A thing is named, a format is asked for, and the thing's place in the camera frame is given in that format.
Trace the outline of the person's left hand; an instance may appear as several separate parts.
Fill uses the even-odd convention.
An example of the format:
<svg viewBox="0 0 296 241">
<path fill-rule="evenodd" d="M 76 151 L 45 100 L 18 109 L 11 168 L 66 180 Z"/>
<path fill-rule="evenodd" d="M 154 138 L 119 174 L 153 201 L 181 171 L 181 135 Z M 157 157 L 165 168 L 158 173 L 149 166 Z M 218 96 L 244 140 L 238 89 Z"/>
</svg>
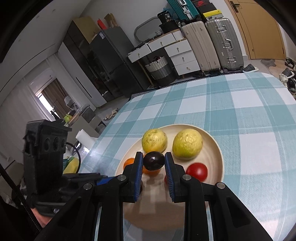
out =
<svg viewBox="0 0 296 241">
<path fill-rule="evenodd" d="M 31 208 L 31 211 L 33 212 L 34 216 L 36 217 L 42 228 L 44 228 L 52 219 L 52 217 L 50 216 L 41 215 L 36 208 Z"/>
</svg>

